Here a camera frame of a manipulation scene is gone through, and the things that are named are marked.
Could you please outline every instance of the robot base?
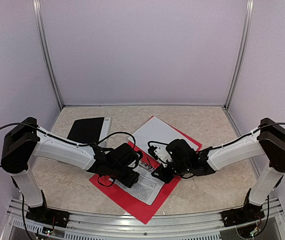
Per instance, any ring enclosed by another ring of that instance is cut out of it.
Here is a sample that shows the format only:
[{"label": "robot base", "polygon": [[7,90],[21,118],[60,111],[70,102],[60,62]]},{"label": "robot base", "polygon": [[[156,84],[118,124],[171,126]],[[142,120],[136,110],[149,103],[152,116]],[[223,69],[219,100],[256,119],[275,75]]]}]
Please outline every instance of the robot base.
[{"label": "robot base", "polygon": [[232,208],[221,212],[223,225],[225,227],[231,227],[235,225],[245,224],[265,217],[263,206],[256,206],[249,203],[249,189],[243,207]]},{"label": "robot base", "polygon": [[66,228],[70,213],[67,211],[48,208],[43,191],[41,191],[41,193],[43,198],[42,206],[29,207],[26,218],[38,223]]}]

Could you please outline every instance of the printed instruction sheet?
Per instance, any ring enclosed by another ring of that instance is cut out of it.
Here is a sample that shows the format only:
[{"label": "printed instruction sheet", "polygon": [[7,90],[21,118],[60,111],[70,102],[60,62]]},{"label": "printed instruction sheet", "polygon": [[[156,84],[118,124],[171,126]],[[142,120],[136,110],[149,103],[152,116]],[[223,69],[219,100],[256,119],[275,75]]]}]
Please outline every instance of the printed instruction sheet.
[{"label": "printed instruction sheet", "polygon": [[164,182],[152,176],[154,168],[146,162],[140,161],[134,170],[139,173],[139,179],[131,188],[126,187],[118,180],[114,184],[143,203],[152,205],[162,189]]}]

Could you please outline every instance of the white paper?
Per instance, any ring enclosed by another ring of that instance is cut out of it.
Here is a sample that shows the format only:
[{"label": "white paper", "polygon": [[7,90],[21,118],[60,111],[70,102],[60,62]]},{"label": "white paper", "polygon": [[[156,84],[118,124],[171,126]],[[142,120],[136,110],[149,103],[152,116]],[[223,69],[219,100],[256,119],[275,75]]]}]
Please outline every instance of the white paper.
[{"label": "white paper", "polygon": [[[198,149],[198,146],[192,141],[188,140],[184,135],[173,129],[170,125],[163,122],[157,117],[152,117],[147,121],[142,127],[133,133],[133,136],[136,139],[136,146],[140,148],[143,152],[148,154],[148,145],[149,141],[157,141],[169,144],[175,139],[184,139],[189,146],[195,151]],[[166,146],[161,144],[152,143],[152,145],[164,149]]]},{"label": "white paper", "polygon": [[139,173],[139,179],[131,188],[126,187],[118,180],[114,184],[143,203],[152,205],[162,189],[164,182],[152,176],[151,173],[154,168],[148,163],[141,161],[134,170]]}]

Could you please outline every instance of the lavender wall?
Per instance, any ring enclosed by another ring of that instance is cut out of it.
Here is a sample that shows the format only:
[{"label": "lavender wall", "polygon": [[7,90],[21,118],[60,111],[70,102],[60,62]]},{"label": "lavender wall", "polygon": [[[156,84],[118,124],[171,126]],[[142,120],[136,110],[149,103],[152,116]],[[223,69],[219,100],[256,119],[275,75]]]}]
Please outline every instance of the lavender wall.
[{"label": "lavender wall", "polygon": [[[0,126],[34,116],[47,128],[59,113],[46,72],[32,1],[0,1]],[[0,132],[0,156],[6,131]],[[0,169],[0,225],[12,197],[10,176]]]},{"label": "lavender wall", "polygon": [[[242,133],[269,117],[285,122],[285,0],[256,1],[231,115]],[[266,158],[257,158],[262,170]],[[285,213],[285,177],[277,188]]]},{"label": "lavender wall", "polygon": [[67,105],[223,105],[246,0],[41,1]]}]

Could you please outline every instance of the beige marble surface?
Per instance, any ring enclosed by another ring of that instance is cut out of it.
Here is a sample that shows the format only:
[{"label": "beige marble surface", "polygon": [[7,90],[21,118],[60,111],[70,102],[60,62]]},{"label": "beige marble surface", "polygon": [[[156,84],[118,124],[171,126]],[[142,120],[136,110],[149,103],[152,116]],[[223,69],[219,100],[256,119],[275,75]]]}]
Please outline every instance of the beige marble surface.
[{"label": "beige marble surface", "polygon": [[[157,116],[202,143],[203,148],[220,145],[236,136],[220,107],[195,106],[103,106],[65,107],[52,132],[67,137],[74,120],[112,117],[110,133],[133,133],[151,116]],[[125,135],[109,139],[108,147],[127,141]],[[50,207],[88,213],[123,215],[125,211],[89,182],[93,175],[80,168],[39,157],[33,174]],[[256,182],[248,160],[208,176],[182,179],[157,215],[197,213],[236,207]]]}]

